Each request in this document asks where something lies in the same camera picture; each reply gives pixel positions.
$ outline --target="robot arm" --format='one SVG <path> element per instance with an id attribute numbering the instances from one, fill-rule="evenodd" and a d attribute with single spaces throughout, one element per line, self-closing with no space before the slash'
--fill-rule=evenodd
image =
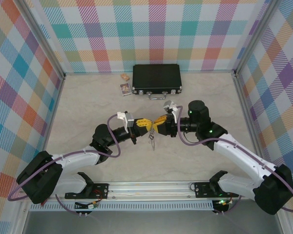
<path id="1" fill-rule="evenodd" d="M 132 114 L 127 112 L 118 113 L 118 118 L 124 121 L 124 127 L 112 131 L 118 143 L 131 139 L 136 144 L 136 138 L 145 135 L 152 127 L 152 121 L 134 119 Z M 81 193 L 86 198 L 91 195 L 92 180 L 84 173 L 70 174 L 80 167 L 93 166 L 106 161 L 107 156 L 89 151 L 111 155 L 112 151 L 108 147 L 114 144 L 107 125 L 101 124 L 96 128 L 90 145 L 72 153 L 69 157 L 63 157 L 64 154 L 50 155 L 47 151 L 39 152 L 18 176 L 17 183 L 21 184 L 39 168 L 61 157 L 62 159 L 51 164 L 23 185 L 22 189 L 34 204 L 43 203 L 53 194 Z"/>
<path id="2" fill-rule="evenodd" d="M 160 134 L 176 137 L 178 131 L 177 111 L 179 110 L 176 110 L 176 105 L 171 101 L 167 101 L 164 104 L 164 109 L 167 115 L 160 117 L 154 122 L 154 129 Z M 209 110 L 204 102 L 190 102 L 188 105 L 188 115 L 189 118 L 184 117 L 180 119 L 180 130 L 186 133 L 195 132 L 199 141 L 208 138 L 222 138 L 234 142 L 235 145 L 231 145 L 225 141 L 212 140 L 203 144 L 229 158 L 250 177 L 243 178 L 225 171 L 218 172 L 209 180 L 210 188 L 216 195 L 235 193 L 245 196 L 254 200 L 262 210 L 272 215 L 281 209 L 293 196 L 276 176 L 239 148 L 247 151 L 248 154 L 251 154 L 266 167 L 277 173 L 293 188 L 290 169 L 285 165 L 277 167 L 243 147 L 226 129 L 211 121 Z"/>

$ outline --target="plaid wallpaper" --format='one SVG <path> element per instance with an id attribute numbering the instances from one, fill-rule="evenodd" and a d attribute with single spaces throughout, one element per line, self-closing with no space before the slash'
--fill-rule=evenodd
<path id="1" fill-rule="evenodd" d="M 265 158 L 293 173 L 293 0 L 282 1 L 240 75 Z"/>
<path id="2" fill-rule="evenodd" d="M 245 39 L 245 41 L 243 43 L 242 49 L 240 50 L 240 53 L 239 53 L 239 55 L 237 57 L 237 60 L 234 63 L 234 66 L 232 68 L 233 70 L 235 70 L 237 68 L 239 62 L 241 61 L 241 57 L 243 56 L 243 53 L 244 53 L 245 49 L 249 45 L 254 32 L 257 30 L 258 24 L 261 21 L 261 19 L 263 18 L 263 16 L 264 16 L 264 14 L 265 14 L 265 12 L 267 10 L 267 7 L 268 7 L 270 2 L 271 2 L 271 0 L 265 0 L 264 4 L 262 5 L 262 8 L 260 9 L 260 12 L 257 15 L 256 20 L 255 20 L 251 30 L 249 31 L 249 34 L 247 35 L 247 37 L 246 37 L 246 39 Z"/>
<path id="3" fill-rule="evenodd" d="M 257 19 L 254 13 L 264 3 L 26 1 L 64 69 L 75 73 L 131 71 L 136 63 L 178 63 L 183 71 L 231 70 L 244 35 L 263 11 Z"/>
<path id="4" fill-rule="evenodd" d="M 42 150 L 60 78 L 12 0 L 0 0 L 0 234 L 15 177 Z"/>

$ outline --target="small wooden block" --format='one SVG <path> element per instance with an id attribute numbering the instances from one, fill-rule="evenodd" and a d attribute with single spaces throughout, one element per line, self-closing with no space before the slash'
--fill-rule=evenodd
<path id="1" fill-rule="evenodd" d="M 121 78 L 123 78 L 123 80 L 125 81 L 130 80 L 129 76 L 126 73 L 121 74 Z"/>

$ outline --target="briefcase handle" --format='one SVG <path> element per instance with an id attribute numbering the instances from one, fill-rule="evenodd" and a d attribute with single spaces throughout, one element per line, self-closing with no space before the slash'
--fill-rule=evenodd
<path id="1" fill-rule="evenodd" d="M 152 92 L 147 92 L 146 94 L 148 95 L 148 98 L 150 100 L 164 100 L 166 98 L 166 94 L 168 94 L 168 92 L 162 92 L 162 94 L 164 95 L 164 97 L 151 97 Z"/>

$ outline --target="marble floor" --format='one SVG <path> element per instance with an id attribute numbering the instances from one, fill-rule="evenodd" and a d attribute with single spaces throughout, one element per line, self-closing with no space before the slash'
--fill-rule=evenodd
<path id="1" fill-rule="evenodd" d="M 81 149 L 92 141 L 97 125 L 106 123 L 117 111 L 128 111 L 135 118 L 155 120 L 164 115 L 166 100 L 149 100 L 147 95 L 123 97 L 119 74 L 80 75 L 66 78 L 54 119 L 47 151 L 50 154 L 68 153 Z M 182 117 L 187 116 L 188 103 L 202 100 L 209 108 L 212 121 L 227 129 L 240 143 L 252 150 L 240 103 L 230 73 L 183 73 L 183 91 L 168 95 L 167 100 L 183 105 Z M 114 119 L 111 128 L 122 126 Z M 175 181 L 208 180 L 219 170 L 245 176 L 232 161 L 206 146 L 188 147 L 179 137 L 155 134 L 155 151 L 148 135 L 120 143 L 122 154 L 97 166 L 80 168 L 94 181 Z M 196 141 L 194 134 L 187 134 Z M 117 153 L 115 146 L 111 150 Z"/>

